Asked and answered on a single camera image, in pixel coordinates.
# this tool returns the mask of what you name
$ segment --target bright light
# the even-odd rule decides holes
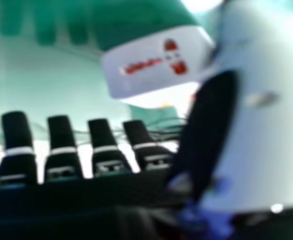
[[[223,0],[182,0],[182,2],[190,12],[203,13],[217,7]]]
[[[274,204],[271,206],[271,212],[274,214],[279,214],[284,210],[284,206],[282,204]]]

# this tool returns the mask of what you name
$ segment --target white casing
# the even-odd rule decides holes
[[[174,40],[178,50],[165,51],[167,40]],[[113,48],[102,58],[109,93],[116,100],[142,108],[160,108],[185,98],[189,100],[199,87],[201,73],[213,47],[202,27],[190,25],[157,32]],[[134,74],[123,71],[126,66],[150,59],[162,62]],[[186,74],[177,75],[171,69],[170,65],[178,61],[186,63]]]
[[[293,44],[254,2],[228,3],[221,19],[222,48],[213,64],[216,74],[238,72],[240,92],[214,172],[224,187],[199,203],[210,211],[293,208]],[[266,96],[276,97],[261,101]]]

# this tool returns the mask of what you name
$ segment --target black device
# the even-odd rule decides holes
[[[88,126],[93,147],[93,175],[100,177],[132,173],[127,158],[118,148],[108,120],[91,120]]]
[[[37,185],[37,164],[28,120],[23,112],[2,116],[5,157],[0,164],[0,189]]]
[[[68,116],[49,117],[50,156],[44,168],[44,181],[57,182],[83,178],[76,141]]]
[[[124,122],[123,127],[141,170],[161,169],[171,165],[173,153],[151,138],[141,120]]]

